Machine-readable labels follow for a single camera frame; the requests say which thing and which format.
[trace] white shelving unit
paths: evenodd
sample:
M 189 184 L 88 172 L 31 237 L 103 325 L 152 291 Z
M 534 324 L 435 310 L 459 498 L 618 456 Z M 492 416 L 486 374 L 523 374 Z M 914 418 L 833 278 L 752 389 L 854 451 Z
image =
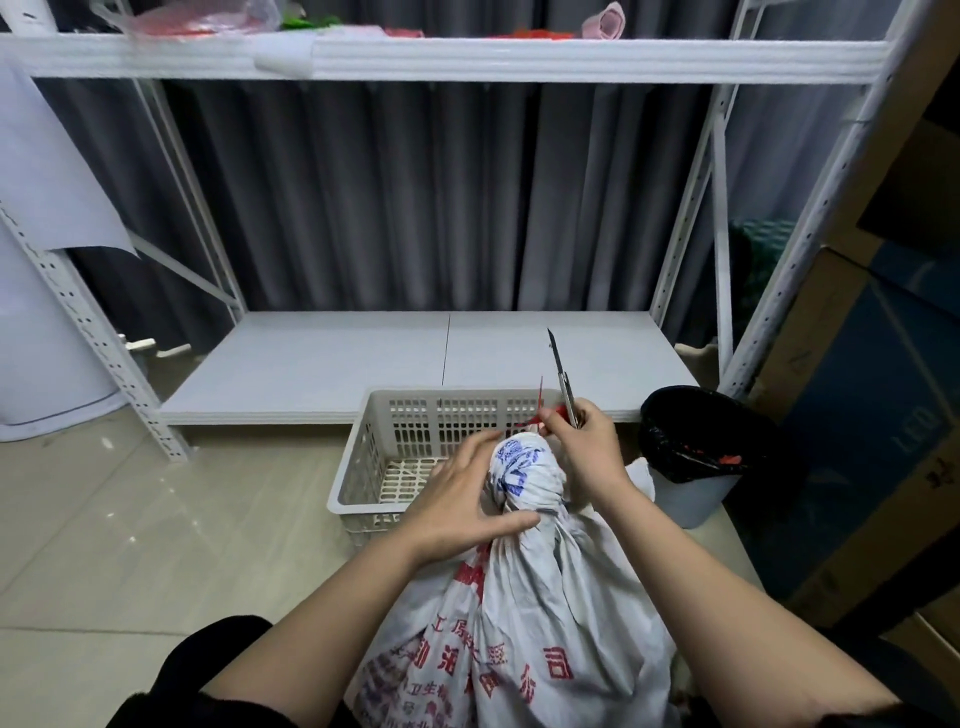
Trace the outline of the white shelving unit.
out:
M 363 393 L 383 387 L 555 386 L 546 327 L 557 335 L 575 392 L 617 420 L 631 420 L 662 386 L 693 383 L 660 332 L 708 186 L 725 210 L 727 119 L 743 84 L 856 85 L 827 165 L 740 345 L 732 347 L 726 215 L 715 215 L 721 391 L 741 396 L 816 251 L 818 231 L 849 162 L 916 33 L 928 0 L 902 0 L 881 41 L 753 40 L 767 5 L 741 0 L 729 40 L 617 42 L 466 38 L 316 38 L 304 34 L 137 40 L 58 34 L 43 0 L 8 0 L 12 34 L 0 54 L 34 77 L 133 79 L 180 195 L 215 271 L 204 280 L 145 241 L 137 250 L 200 285 L 229 309 L 236 328 L 161 405 L 83 280 L 62 253 L 47 253 L 11 227 L 48 285 L 173 460 L 189 447 L 176 425 L 349 423 Z M 712 84 L 691 166 L 649 312 L 250 313 L 156 79 L 298 79 L 529 83 Z M 490 342 L 496 334 L 495 351 Z

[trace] white sack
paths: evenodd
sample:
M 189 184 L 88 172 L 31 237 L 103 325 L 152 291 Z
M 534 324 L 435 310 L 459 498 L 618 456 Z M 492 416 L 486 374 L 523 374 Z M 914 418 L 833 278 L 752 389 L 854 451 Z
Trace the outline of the white sack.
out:
M 652 496 L 645 465 L 628 472 Z M 500 444 L 487 494 L 540 524 L 418 574 L 365 658 L 363 725 L 663 724 L 674 644 L 610 528 L 567 511 L 564 480 L 538 434 Z

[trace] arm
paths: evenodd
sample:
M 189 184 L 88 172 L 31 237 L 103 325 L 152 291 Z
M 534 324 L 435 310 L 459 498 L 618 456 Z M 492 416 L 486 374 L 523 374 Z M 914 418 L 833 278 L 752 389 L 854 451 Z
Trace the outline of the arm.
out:
M 898 700 L 863 667 L 694 542 L 627 477 L 613 422 L 577 400 L 582 429 L 540 418 L 564 444 L 594 508 L 724 725 L 813 725 Z
M 488 517 L 479 499 L 499 432 L 468 437 L 407 510 L 204 688 L 259 703 L 301 728 L 326 725 L 380 622 L 417 569 L 536 525 L 535 513 Z

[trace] left hand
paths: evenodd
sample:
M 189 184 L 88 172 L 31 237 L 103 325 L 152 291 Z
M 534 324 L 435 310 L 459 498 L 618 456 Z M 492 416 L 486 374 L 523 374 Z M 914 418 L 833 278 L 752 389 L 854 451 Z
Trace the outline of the left hand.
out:
M 480 509 L 490 459 L 502 433 L 483 429 L 434 468 L 426 486 L 394 532 L 414 550 L 418 566 L 442 561 L 471 546 L 533 528 L 540 515 L 516 511 L 488 516 Z

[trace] white plastic basket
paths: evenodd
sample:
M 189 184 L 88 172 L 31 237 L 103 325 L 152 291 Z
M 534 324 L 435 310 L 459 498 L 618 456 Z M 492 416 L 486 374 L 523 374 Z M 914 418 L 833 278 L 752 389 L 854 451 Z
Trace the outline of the white plastic basket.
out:
M 505 436 L 537 413 L 536 389 L 375 389 L 353 423 L 326 507 L 359 548 L 393 528 L 433 467 L 478 429 Z M 543 403 L 563 401 L 544 389 Z

